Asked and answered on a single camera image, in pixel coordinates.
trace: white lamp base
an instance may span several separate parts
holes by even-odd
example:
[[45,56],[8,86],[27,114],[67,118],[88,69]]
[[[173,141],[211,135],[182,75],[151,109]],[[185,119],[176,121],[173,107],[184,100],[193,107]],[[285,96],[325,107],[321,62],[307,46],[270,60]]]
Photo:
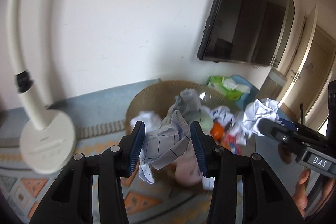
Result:
[[34,172],[47,175],[65,166],[76,147],[75,127],[62,111],[49,109],[53,115],[50,125],[36,130],[31,121],[24,126],[20,137],[23,160]]

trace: silver screw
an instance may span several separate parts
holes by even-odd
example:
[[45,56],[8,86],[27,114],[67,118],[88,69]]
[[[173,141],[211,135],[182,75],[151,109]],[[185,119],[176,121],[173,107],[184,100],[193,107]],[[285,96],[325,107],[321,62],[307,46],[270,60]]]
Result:
[[222,152],[224,152],[225,151],[225,148],[223,147],[223,146],[216,146],[215,148],[214,148],[214,150],[217,152],[217,153],[222,153]]
[[258,153],[253,153],[252,154],[252,159],[254,159],[254,160],[261,160],[261,156]]
[[113,145],[113,146],[111,146],[110,150],[112,152],[118,152],[120,150],[120,146],[119,145]]
[[77,153],[77,154],[74,155],[73,158],[74,158],[75,160],[80,160],[82,157],[83,157],[83,154],[82,154],[82,153]]

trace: brown basket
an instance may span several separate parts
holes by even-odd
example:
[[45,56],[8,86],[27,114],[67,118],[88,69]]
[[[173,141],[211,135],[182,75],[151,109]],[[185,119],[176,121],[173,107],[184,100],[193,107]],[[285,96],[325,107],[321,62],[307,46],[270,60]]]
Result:
[[233,101],[207,86],[190,81],[162,81],[143,89],[133,98],[126,112],[126,133],[131,133],[130,121],[139,115],[140,111],[154,111],[163,119],[169,107],[175,103],[175,96],[184,89],[194,89],[198,94],[205,92],[204,100],[201,102],[210,109],[225,105],[232,113],[239,110]]

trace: orange ball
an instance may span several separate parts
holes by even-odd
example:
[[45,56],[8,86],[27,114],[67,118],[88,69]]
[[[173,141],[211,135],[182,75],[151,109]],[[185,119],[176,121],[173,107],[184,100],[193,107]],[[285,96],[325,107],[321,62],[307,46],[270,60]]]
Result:
[[218,122],[214,122],[210,134],[215,141],[219,141],[224,134],[224,128]]

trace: door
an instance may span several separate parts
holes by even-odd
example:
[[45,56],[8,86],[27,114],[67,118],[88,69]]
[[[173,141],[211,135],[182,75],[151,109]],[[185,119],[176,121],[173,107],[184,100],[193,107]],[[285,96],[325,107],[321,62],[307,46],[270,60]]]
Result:
[[292,119],[298,120],[300,118],[300,103],[303,103],[305,113],[312,107],[329,76],[335,51],[335,42],[316,27],[304,66],[296,78],[291,92],[284,100],[284,104],[293,116]]
[[290,94],[291,90],[294,87],[296,80],[300,76],[300,72],[302,71],[303,66],[305,65],[305,62],[308,57],[308,53],[309,53],[309,50],[310,50],[310,47],[313,41],[313,37],[315,34],[317,14],[318,14],[318,8],[317,6],[315,6],[313,10],[310,12],[310,14],[308,15],[308,17],[306,18],[306,23],[303,27],[303,33],[302,33],[302,37],[300,40],[300,44],[296,50],[294,60],[286,75],[288,81],[285,84],[283,91],[279,95],[279,97],[282,98],[279,102],[279,106],[281,106],[284,103],[284,101]]

